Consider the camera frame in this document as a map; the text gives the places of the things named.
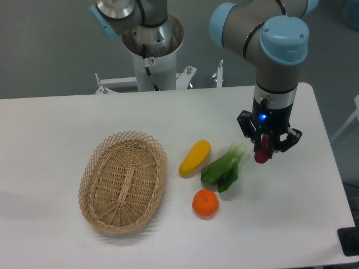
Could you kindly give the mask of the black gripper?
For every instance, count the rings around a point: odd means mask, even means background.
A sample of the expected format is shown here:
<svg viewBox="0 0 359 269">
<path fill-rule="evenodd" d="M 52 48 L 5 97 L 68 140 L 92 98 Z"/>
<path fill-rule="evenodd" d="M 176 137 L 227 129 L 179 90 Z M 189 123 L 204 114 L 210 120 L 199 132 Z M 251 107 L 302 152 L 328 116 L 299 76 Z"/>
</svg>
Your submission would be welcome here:
<svg viewBox="0 0 359 269">
<path fill-rule="evenodd" d="M 261 146 L 262 134 L 268 135 L 271 131 L 271 157 L 277 152 L 286 152 L 296 145 L 302 137 L 302 132 L 295 128 L 289 128 L 289 119 L 293 104 L 280 109 L 267 108 L 260 111 L 260 104 L 253 100 L 252 113 L 243 110 L 237 117 L 243 135 L 254 144 L 254 152 Z"/>
</svg>

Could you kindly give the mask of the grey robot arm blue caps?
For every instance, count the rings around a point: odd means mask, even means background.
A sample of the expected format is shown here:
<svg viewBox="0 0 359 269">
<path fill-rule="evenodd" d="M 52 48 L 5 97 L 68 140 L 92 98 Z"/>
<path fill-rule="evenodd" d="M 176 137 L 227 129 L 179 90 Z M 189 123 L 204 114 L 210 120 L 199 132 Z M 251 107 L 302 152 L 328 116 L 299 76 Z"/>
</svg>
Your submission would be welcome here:
<svg viewBox="0 0 359 269">
<path fill-rule="evenodd" d="M 254 158 L 265 163 L 298 143 L 302 132 L 289 123 L 308 52 L 309 28 L 302 18 L 317 1 L 222 3 L 209 21 L 211 38 L 256 67 L 251 111 L 237 120 L 254 144 Z M 122 38 L 134 58 L 139 91 L 173 90 L 182 26 L 166 1 L 96 1 L 90 12 L 109 38 Z"/>
</svg>

